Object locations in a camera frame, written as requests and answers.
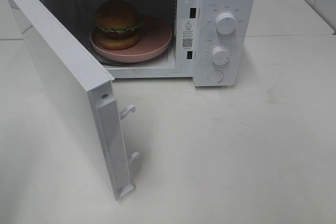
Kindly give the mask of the white microwave oven body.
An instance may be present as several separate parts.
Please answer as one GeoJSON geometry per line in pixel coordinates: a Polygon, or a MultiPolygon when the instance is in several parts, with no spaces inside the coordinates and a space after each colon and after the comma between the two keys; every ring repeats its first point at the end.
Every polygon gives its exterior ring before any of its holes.
{"type": "MultiPolygon", "coordinates": [[[[63,26],[93,55],[99,55],[90,42],[95,27],[94,13],[108,0],[39,0],[63,26]]],[[[244,39],[254,0],[124,0],[131,3],[143,15],[159,16],[173,32],[170,47],[166,51],[169,60],[156,66],[106,66],[113,78],[192,78],[197,87],[231,86],[234,84],[242,55],[244,39]],[[232,12],[236,28],[222,35],[216,30],[215,18],[222,12],[232,12]],[[181,47],[181,21],[195,20],[193,49],[181,47]],[[227,64],[217,66],[211,59],[212,50],[225,47],[230,54],[227,64]],[[208,81],[211,71],[220,70],[224,79],[220,83],[208,81]]]]}

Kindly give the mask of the white upper power knob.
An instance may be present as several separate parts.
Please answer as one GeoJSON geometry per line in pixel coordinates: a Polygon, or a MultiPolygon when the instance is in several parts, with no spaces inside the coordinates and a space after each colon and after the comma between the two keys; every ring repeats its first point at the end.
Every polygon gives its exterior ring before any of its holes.
{"type": "Polygon", "coordinates": [[[232,12],[222,12],[216,16],[215,26],[220,34],[228,35],[236,28],[236,17],[232,12]]]}

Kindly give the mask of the glass microwave turntable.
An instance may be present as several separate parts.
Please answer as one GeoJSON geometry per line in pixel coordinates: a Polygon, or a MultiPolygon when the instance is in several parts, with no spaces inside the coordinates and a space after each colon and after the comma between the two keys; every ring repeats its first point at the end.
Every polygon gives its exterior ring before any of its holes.
{"type": "Polygon", "coordinates": [[[167,54],[167,52],[165,51],[164,53],[160,54],[159,56],[150,59],[150,60],[146,60],[146,61],[142,61],[142,62],[133,62],[133,63],[126,63],[126,62],[117,62],[117,61],[113,61],[113,60],[109,60],[107,58],[104,58],[103,56],[100,55],[95,55],[95,58],[103,65],[106,66],[126,66],[126,67],[138,67],[138,66],[156,66],[156,65],[163,65],[165,63],[168,62],[169,60],[169,56],[167,54]]]}

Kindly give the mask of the white lower timer knob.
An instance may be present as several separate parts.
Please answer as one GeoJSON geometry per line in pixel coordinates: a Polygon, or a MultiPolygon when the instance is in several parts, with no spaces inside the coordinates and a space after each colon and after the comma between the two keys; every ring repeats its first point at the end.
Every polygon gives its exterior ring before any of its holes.
{"type": "Polygon", "coordinates": [[[217,46],[212,50],[211,59],[213,64],[217,66],[225,65],[230,60],[230,54],[225,47],[217,46]]]}

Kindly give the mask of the white microwave door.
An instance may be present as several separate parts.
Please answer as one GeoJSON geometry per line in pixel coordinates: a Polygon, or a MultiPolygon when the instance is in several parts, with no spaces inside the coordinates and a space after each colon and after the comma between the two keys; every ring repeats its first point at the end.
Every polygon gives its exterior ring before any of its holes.
{"type": "Polygon", "coordinates": [[[8,0],[37,73],[98,174],[119,200],[134,190],[113,76],[39,0],[8,0]]]}

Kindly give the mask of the white warning label sticker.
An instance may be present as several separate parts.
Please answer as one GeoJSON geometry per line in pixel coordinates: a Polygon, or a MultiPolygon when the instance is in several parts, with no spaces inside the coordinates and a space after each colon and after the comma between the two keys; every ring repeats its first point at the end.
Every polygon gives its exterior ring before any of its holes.
{"type": "Polygon", "coordinates": [[[182,49],[193,49],[195,28],[196,25],[194,19],[183,19],[181,21],[182,49]]]}

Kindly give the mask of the burger with lettuce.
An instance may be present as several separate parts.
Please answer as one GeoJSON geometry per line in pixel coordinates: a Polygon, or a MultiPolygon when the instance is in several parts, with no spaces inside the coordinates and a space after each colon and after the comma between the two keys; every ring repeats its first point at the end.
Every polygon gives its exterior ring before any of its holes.
{"type": "Polygon", "coordinates": [[[143,25],[136,8],[122,0],[109,0],[95,13],[97,37],[103,48],[124,50],[140,39],[138,29],[143,25]]]}

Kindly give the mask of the pink round plate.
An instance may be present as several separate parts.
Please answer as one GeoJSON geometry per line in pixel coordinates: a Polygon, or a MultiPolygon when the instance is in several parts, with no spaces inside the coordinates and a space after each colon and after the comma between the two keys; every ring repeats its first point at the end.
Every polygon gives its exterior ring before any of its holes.
{"type": "Polygon", "coordinates": [[[123,50],[111,50],[103,47],[99,41],[99,28],[90,34],[90,42],[96,53],[104,58],[121,63],[137,63],[151,60],[164,52],[173,37],[172,29],[163,19],[149,15],[141,16],[142,25],[139,41],[134,46],[123,50]]]}

